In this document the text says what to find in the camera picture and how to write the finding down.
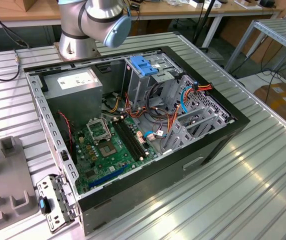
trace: cardboard box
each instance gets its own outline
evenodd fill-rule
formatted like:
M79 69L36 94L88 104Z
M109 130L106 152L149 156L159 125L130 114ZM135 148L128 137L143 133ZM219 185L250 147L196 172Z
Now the cardboard box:
M268 85L264 85L257 89L254 95L264 102L267 97L268 88ZM271 85L266 104L286 120L286 83L282 82Z
M256 6L257 2L254 0L236 0L238 3L247 6L247 7L252 7L252 6Z
M37 0L0 0L0 8L27 12Z

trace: workbench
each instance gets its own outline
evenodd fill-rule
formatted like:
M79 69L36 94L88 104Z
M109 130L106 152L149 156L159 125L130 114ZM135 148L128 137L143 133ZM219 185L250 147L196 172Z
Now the workbench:
M286 239L286 122L181 35L128 37L116 49L97 43L103 56L159 46L171 47L211 82L250 119L248 126L208 164L87 238L77 222L51 235L39 211L0 230L0 240ZM18 55L24 68L61 61L53 46ZM14 52L0 52L0 76L15 71ZM0 82L0 138L10 135L22 141L34 187L58 173L23 72Z
M232 16L262 16L271 15L271 19L276 19L282 8L266 8L247 10L244 7L229 0L222 4L221 8L213 8L209 17L214 17L214 21L202 45L207 48L223 17ZM198 18L201 8L194 8L189 4L182 6L171 6L166 2L143 2L140 4L139 20L160 20L160 19L185 19ZM138 13L131 11L133 21L138 20ZM27 11L14 11L0 7L0 19L8 27L30 27L60 25L60 10L56 0L37 0L37 2Z

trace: metal shelf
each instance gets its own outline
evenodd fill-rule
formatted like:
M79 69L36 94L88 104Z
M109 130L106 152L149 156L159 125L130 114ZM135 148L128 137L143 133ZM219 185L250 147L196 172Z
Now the metal shelf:
M228 60L225 70L229 71L233 66L237 56L240 54L241 50L243 49L244 45L246 44L247 40L249 39L250 35L252 34L254 29L260 30L263 34L271 37L275 41L279 42L283 46L286 47L286 19L279 18L279 19L266 19L266 20L254 20L250 26L248 27L247 31L245 32L244 36L242 37L241 41L239 42L238 46L234 50L232 56ZM255 47L257 47L260 41L255 42Z
M51 235L39 213L0 230L1 239L286 239L286 122L184 37L128 37L102 55L169 46L251 122L213 161L127 214L84 237L77 222ZM18 51L23 67L60 62L52 46ZM0 52L0 75L16 71L14 53ZM57 173L24 74L0 82L0 138L19 136L35 186Z

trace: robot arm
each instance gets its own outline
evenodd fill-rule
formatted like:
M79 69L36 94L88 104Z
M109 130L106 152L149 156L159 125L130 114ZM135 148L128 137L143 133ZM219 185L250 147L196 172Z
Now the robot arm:
M95 40L110 48L128 36L131 18L123 15L122 0L59 0L62 35L59 52L68 60L98 54Z

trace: green motherboard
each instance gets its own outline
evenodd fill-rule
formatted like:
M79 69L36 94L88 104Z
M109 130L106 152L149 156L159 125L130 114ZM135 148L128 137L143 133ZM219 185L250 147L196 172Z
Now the green motherboard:
M86 193L91 188L110 181L118 175L127 173L158 157L156 151L147 142L144 144L139 143L139 137L136 134L139 129L133 119L126 117L122 121L144 151L144 159L137 160L130 154L131 151L126 147L126 143L122 141L112 121L106 122L110 131L110 139L103 140L96 145L87 127L75 132L73 134L76 142L77 164L75 166L79 174L75 185L79 194ZM104 133L102 127L97 123L91 130L93 136Z

